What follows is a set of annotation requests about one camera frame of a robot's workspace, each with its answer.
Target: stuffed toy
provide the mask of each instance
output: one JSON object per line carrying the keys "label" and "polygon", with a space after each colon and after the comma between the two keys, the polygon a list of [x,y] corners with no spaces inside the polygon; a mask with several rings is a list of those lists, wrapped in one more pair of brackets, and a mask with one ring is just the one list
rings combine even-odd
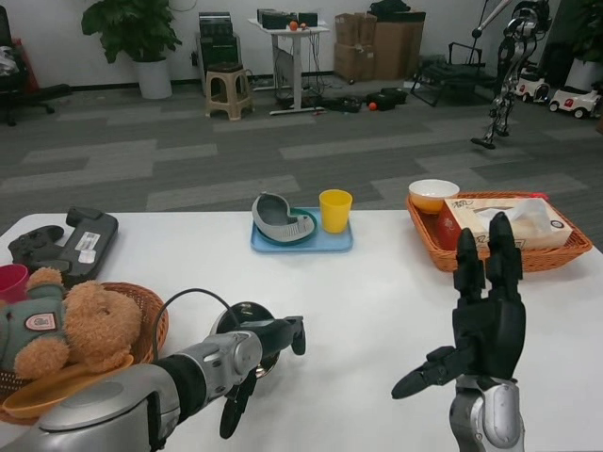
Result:
{"label": "stuffed toy", "polygon": [[138,305],[96,281],[65,296],[60,272],[41,268],[29,278],[27,295],[0,306],[0,368],[20,379],[54,374],[66,363],[106,372],[123,363],[139,337]]}

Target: beige stool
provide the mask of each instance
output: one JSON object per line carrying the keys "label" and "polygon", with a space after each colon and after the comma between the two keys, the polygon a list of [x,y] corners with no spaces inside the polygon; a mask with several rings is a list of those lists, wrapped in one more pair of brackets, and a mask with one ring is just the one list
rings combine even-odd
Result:
{"label": "beige stool", "polygon": [[[242,65],[221,63],[209,66],[205,80],[207,118],[214,110],[224,110],[230,121],[238,121],[243,108],[249,107],[253,111],[252,91]],[[213,92],[214,80],[220,84],[219,92]]]}

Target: silver robotic arm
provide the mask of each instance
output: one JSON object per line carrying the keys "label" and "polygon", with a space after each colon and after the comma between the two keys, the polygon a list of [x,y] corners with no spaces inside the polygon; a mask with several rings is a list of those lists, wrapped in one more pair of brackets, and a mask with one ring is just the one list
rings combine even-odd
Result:
{"label": "silver robotic arm", "polygon": [[64,400],[2,452],[142,452],[243,383],[262,359],[251,331],[208,336],[153,364],[135,365]]}

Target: toy car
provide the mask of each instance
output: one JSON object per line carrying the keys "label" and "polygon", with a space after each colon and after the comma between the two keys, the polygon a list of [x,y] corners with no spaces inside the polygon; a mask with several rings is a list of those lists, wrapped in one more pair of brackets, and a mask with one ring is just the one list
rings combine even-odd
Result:
{"label": "toy car", "polygon": [[598,117],[602,104],[601,86],[594,86],[591,92],[573,87],[558,89],[548,105],[550,111],[559,109],[570,111],[575,118]]}
{"label": "toy car", "polygon": [[544,77],[535,73],[522,73],[515,88],[515,95],[520,96],[524,102],[547,102],[549,92],[550,85]]}

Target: gray shirt on teddy bear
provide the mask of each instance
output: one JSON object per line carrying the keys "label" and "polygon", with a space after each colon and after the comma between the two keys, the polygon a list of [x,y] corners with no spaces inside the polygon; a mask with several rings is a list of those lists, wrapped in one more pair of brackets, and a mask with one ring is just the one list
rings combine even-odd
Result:
{"label": "gray shirt on teddy bear", "polygon": [[31,289],[27,295],[31,299],[9,304],[0,312],[0,368],[10,372],[17,353],[34,339],[65,339],[63,288],[46,284]]}

